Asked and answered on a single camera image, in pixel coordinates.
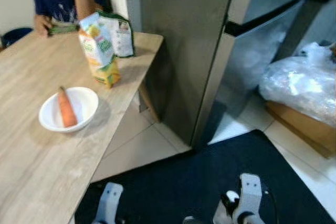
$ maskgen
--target refrigerator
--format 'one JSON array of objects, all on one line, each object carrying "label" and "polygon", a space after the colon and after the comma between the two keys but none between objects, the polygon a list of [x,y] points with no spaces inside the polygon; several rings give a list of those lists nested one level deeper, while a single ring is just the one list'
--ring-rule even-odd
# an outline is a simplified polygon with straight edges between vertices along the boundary
[{"label": "refrigerator", "polygon": [[198,148],[238,116],[304,0],[140,0],[141,29],[164,36],[146,85],[162,121]]}]

